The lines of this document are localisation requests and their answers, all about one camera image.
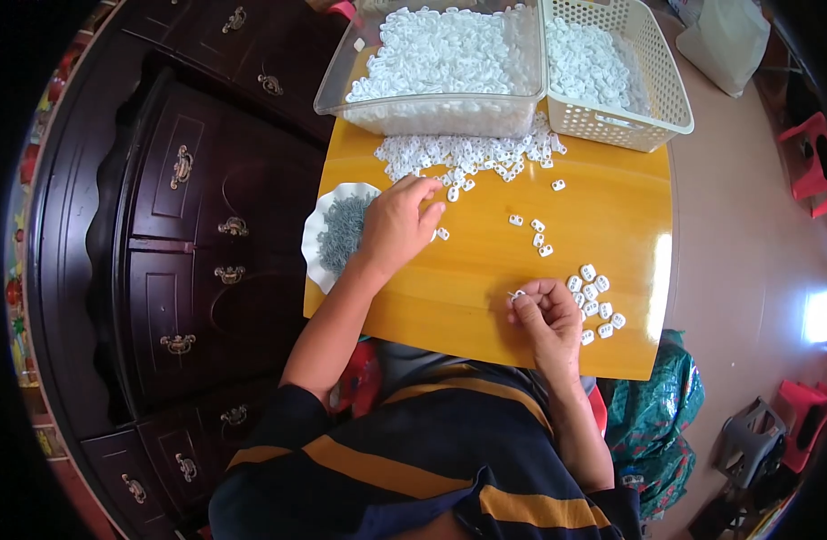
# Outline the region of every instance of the dark wooden cabinet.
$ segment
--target dark wooden cabinet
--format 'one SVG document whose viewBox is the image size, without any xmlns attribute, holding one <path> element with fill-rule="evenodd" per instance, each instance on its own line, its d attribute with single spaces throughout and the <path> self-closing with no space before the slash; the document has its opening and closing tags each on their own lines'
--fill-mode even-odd
<svg viewBox="0 0 827 540">
<path fill-rule="evenodd" d="M 127 537 L 205 524 L 306 324 L 333 129 L 311 103 L 342 31 L 299 0 L 128 0 L 63 94 L 28 318 L 52 414 Z"/>
</svg>

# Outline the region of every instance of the gray plastic stool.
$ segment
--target gray plastic stool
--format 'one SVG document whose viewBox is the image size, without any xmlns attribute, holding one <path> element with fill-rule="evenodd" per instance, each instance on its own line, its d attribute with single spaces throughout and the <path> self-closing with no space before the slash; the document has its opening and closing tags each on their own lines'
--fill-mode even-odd
<svg viewBox="0 0 827 540">
<path fill-rule="evenodd" d="M 767 415 L 770 415 L 773 425 L 765 429 L 763 433 L 756 433 L 753 426 L 756 423 L 762 423 L 762 426 L 767 425 L 769 423 Z M 714 467 L 735 486 L 747 488 L 755 476 L 758 464 L 785 433 L 785 423 L 759 396 L 750 411 L 743 415 L 732 416 L 725 422 L 723 426 L 724 448 Z M 729 461 L 737 452 L 742 453 L 743 456 L 729 467 Z"/>
</svg>

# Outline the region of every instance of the white plate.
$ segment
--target white plate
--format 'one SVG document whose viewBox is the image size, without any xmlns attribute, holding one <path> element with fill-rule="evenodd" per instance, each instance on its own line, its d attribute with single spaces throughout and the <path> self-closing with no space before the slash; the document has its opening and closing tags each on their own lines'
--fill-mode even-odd
<svg viewBox="0 0 827 540">
<path fill-rule="evenodd" d="M 318 234 L 326 231 L 324 213 L 330 210 L 335 200 L 347 199 L 351 195 L 365 198 L 366 195 L 378 196 L 381 190 L 365 182 L 345 182 L 318 199 L 314 211 L 306 220 L 306 228 L 303 230 L 302 252 L 306 260 L 306 275 L 314 283 L 318 284 L 325 295 L 330 294 L 330 289 L 336 284 L 336 276 L 320 265 L 320 244 Z"/>
</svg>

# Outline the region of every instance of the person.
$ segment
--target person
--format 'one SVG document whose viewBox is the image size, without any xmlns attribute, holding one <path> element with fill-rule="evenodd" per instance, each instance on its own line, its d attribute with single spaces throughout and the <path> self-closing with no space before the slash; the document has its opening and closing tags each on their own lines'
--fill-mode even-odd
<svg viewBox="0 0 827 540">
<path fill-rule="evenodd" d="M 441 187 L 408 176 L 366 210 L 359 250 L 212 496 L 215 540 L 641 538 L 638 494 L 615 487 L 580 382 L 580 310 L 559 280 L 508 298 L 535 371 L 430 362 L 368 414 L 333 423 L 330 394 L 372 299 L 431 241 L 445 204 L 419 208 Z"/>
</svg>

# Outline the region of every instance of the hand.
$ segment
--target hand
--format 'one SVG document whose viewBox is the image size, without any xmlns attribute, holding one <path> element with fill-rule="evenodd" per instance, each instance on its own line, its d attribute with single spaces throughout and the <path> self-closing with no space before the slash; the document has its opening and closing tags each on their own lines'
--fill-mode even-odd
<svg viewBox="0 0 827 540">
<path fill-rule="evenodd" d="M 431 242 L 446 204 L 431 203 L 420 213 L 419 203 L 430 200 L 442 187 L 437 178 L 405 176 L 366 209 L 357 254 L 384 283 Z"/>
<path fill-rule="evenodd" d="M 534 280 L 521 287 L 526 294 L 507 298 L 509 322 L 524 327 L 533 341 L 534 362 L 559 399 L 581 389 L 579 349 L 581 311 L 568 288 L 556 279 Z"/>
</svg>

